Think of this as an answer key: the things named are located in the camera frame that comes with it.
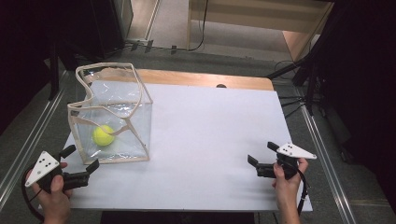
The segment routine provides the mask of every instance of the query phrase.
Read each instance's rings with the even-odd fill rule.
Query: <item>human hand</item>
[[[66,166],[66,162],[61,162],[61,168]],[[69,218],[71,213],[69,198],[72,196],[73,191],[66,190],[63,192],[63,188],[64,179],[61,175],[53,177],[50,185],[51,194],[42,190],[37,183],[32,185],[32,189],[35,194],[38,194],[37,198],[43,207],[45,224],[66,223]]]
[[[308,162],[304,158],[298,159],[298,169],[304,173],[308,167]],[[300,187],[301,177],[295,175],[287,180],[282,166],[274,163],[274,173],[276,179],[273,181],[272,186],[276,190],[276,202],[282,215],[293,215],[298,217],[297,214],[297,191]]]

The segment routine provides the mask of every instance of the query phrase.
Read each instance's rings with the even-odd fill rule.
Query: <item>tennis ball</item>
[[[108,133],[105,133],[104,130],[108,133],[113,133],[113,129],[110,128],[108,125],[102,125],[100,127],[96,127],[95,130],[92,132],[92,140],[93,142],[100,146],[100,147],[105,147],[110,145],[114,141],[114,136],[110,135]]]

